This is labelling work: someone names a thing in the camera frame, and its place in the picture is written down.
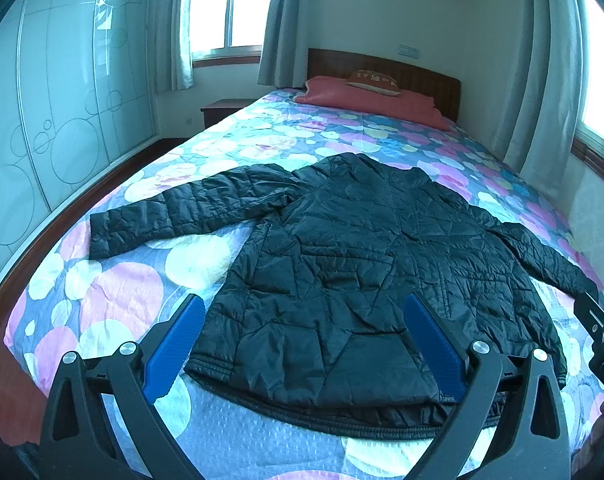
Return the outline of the person's right hand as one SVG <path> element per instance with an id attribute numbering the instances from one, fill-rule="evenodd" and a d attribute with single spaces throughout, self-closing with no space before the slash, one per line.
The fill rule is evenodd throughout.
<path id="1" fill-rule="evenodd" d="M 572 474 L 576 474 L 578 471 L 584 469 L 593 460 L 596 445 L 598 445 L 604 434 L 604 402 L 602 402 L 599 411 L 600 415 L 594 423 L 590 435 L 583 443 L 582 448 L 580 448 L 572 457 Z"/>

